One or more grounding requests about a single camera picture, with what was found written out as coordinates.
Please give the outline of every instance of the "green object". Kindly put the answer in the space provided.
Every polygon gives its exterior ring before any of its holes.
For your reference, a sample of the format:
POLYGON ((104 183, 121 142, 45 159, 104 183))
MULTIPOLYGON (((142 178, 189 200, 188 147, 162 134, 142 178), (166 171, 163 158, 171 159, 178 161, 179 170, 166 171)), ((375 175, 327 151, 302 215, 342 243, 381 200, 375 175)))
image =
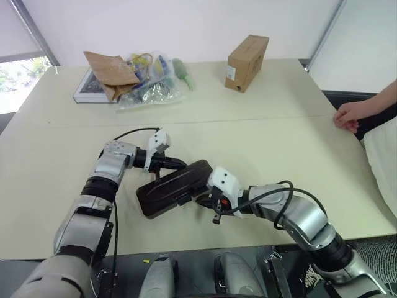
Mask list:
POLYGON ((193 80, 187 72, 185 63, 183 63, 180 59, 175 58, 172 59, 172 65, 174 65, 174 71, 177 78, 184 80, 190 91, 193 91, 193 80))

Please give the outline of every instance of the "white wall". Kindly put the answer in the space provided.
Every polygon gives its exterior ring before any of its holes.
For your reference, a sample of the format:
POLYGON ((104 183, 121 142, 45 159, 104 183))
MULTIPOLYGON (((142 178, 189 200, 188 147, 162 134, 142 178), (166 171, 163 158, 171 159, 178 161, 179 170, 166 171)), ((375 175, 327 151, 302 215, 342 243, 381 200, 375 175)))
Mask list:
POLYGON ((0 57, 40 51, 8 0, 0 0, 0 45, 0 57))
POLYGON ((397 78, 397 1, 347 0, 310 75, 323 90, 377 93, 397 78))
POLYGON ((127 56, 161 50, 185 61, 226 60, 248 35, 270 37, 267 58, 309 58, 338 0, 24 0, 62 65, 83 50, 127 56))

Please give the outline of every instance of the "clear plastic packaging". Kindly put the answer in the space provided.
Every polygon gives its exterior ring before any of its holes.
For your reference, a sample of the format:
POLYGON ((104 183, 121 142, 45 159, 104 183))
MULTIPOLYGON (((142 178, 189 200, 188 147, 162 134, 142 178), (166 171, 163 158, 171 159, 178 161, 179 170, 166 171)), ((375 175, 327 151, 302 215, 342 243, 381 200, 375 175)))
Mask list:
MULTIPOLYGON (((133 61, 134 58, 127 63, 132 65, 133 61)), ((153 56, 150 63, 145 66, 147 68, 145 70, 142 67, 142 61, 140 62, 138 68, 141 73, 147 74, 147 79, 135 86, 129 93, 120 96, 119 109, 132 109, 150 104, 170 104, 183 100, 184 95, 176 85, 176 77, 170 60, 164 55, 153 56)))

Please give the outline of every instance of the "white sleeve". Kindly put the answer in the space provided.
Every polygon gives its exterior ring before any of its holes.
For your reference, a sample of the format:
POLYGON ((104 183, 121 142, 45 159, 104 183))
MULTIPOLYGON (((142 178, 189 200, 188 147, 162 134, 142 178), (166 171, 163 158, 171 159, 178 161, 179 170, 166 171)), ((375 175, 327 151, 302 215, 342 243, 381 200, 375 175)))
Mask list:
POLYGON ((397 117, 366 133, 364 145, 383 199, 397 217, 397 117))

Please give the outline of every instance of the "cardboard box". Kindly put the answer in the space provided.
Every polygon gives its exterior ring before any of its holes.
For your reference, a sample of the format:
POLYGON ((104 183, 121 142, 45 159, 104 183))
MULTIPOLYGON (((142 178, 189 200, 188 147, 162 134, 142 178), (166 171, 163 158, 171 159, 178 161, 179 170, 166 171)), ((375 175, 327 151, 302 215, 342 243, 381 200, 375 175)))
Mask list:
POLYGON ((225 87, 245 92, 249 83, 262 67, 269 38, 258 35, 248 37, 229 55, 225 87))

